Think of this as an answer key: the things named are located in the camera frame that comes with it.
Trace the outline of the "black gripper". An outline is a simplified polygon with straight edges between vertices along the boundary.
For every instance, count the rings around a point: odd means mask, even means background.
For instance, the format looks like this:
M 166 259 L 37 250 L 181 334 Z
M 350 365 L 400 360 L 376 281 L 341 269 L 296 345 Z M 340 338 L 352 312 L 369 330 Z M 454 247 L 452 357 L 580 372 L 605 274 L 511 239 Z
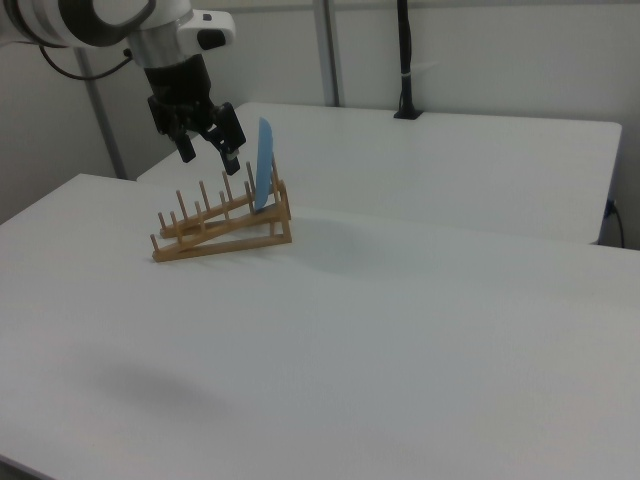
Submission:
M 225 172 L 235 174 L 240 169 L 238 154 L 246 137 L 231 103 L 214 108 L 202 55 L 168 67 L 146 68 L 144 73 L 152 91 L 148 104 L 156 128 L 160 134 L 174 138 L 182 161 L 189 163 L 196 157 L 186 132 L 205 131 L 202 137 L 219 152 Z

